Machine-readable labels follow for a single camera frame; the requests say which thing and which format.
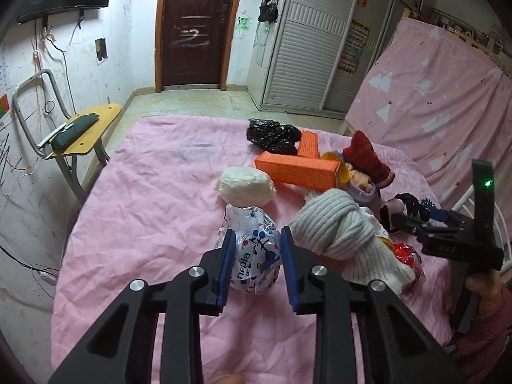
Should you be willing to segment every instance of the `red and green sticker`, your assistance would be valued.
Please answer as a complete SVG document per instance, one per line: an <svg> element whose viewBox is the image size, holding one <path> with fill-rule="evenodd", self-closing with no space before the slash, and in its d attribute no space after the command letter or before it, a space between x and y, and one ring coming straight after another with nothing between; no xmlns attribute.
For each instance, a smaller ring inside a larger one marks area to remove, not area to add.
<svg viewBox="0 0 512 384"><path fill-rule="evenodd" d="M9 111L9 100L7 99L7 94L4 94L3 97L0 98L0 118L2 118Z"/></svg>

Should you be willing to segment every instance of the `dark brown door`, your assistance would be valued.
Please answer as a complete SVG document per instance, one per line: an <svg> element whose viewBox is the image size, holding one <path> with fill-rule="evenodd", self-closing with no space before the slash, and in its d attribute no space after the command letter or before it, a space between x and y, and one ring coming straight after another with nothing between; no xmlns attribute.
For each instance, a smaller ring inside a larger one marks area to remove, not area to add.
<svg viewBox="0 0 512 384"><path fill-rule="evenodd" d="M166 0L162 84L218 84L231 0Z"/></svg>

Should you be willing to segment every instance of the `white knit hat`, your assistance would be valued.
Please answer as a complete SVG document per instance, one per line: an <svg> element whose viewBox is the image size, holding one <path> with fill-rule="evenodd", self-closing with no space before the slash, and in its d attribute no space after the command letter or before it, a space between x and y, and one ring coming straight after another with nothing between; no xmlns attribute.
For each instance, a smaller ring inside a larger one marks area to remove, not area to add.
<svg viewBox="0 0 512 384"><path fill-rule="evenodd" d="M349 282L382 280L400 295L414 271L400 263L378 238L385 232L368 208L343 190L331 189L306 203L290 223L295 243L319 255L346 260L341 275Z"/></svg>

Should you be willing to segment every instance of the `fuzzy pink sweater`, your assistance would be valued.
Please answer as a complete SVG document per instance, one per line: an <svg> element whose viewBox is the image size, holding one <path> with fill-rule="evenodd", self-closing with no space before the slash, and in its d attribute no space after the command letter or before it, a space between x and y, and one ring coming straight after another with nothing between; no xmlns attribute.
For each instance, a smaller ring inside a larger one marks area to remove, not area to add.
<svg viewBox="0 0 512 384"><path fill-rule="evenodd" d="M469 332L456 340L451 353L469 384L480 383L492 370L505 348L507 328L512 322L512 293L502 287L500 306L478 315Z"/></svg>

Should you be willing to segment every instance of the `human hand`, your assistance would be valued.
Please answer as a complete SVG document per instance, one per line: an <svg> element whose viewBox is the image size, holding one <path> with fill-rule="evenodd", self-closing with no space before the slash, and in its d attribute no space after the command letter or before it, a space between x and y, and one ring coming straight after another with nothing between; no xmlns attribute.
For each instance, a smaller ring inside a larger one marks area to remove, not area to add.
<svg viewBox="0 0 512 384"><path fill-rule="evenodd" d="M500 272L489 270L487 274L472 274L466 277L469 291L480 295L478 314L486 315L496 310L501 303Z"/></svg>
<svg viewBox="0 0 512 384"><path fill-rule="evenodd" d="M233 374L226 375L225 377L215 381L213 384L245 384L245 380L241 375Z"/></svg>

